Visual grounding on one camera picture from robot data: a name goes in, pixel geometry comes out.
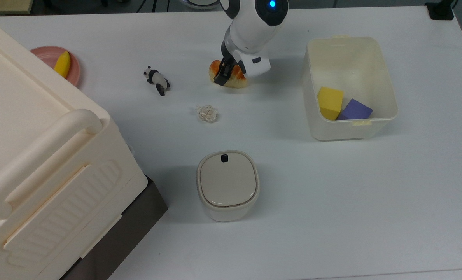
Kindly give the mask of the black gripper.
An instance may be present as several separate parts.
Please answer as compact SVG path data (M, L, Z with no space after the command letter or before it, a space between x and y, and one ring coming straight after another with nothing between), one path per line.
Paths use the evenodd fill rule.
M234 66L238 65L244 76L247 76L247 69L245 67L245 57L247 53L243 52L233 43L227 43L225 40L221 44L222 60L214 61L214 83L224 86L229 81L232 75Z

